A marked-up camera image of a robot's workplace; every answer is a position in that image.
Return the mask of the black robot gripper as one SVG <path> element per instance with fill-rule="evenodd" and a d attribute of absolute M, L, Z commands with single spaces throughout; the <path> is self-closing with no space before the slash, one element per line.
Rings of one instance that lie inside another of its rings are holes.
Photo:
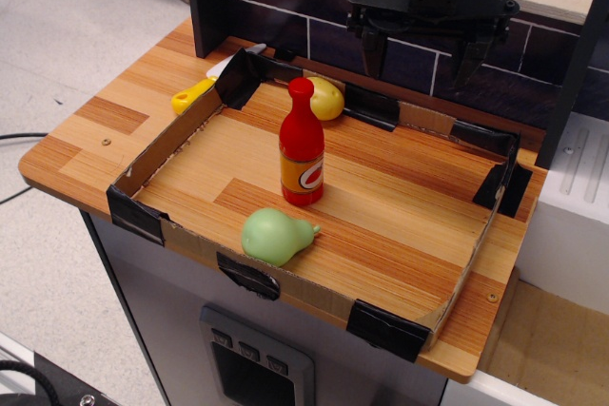
<path fill-rule="evenodd" d="M 362 40 L 365 73 L 380 79 L 387 36 L 406 34 L 461 39 L 452 54 L 453 88 L 464 87 L 495 40 L 520 12 L 515 0 L 347 0 L 347 29 Z"/>

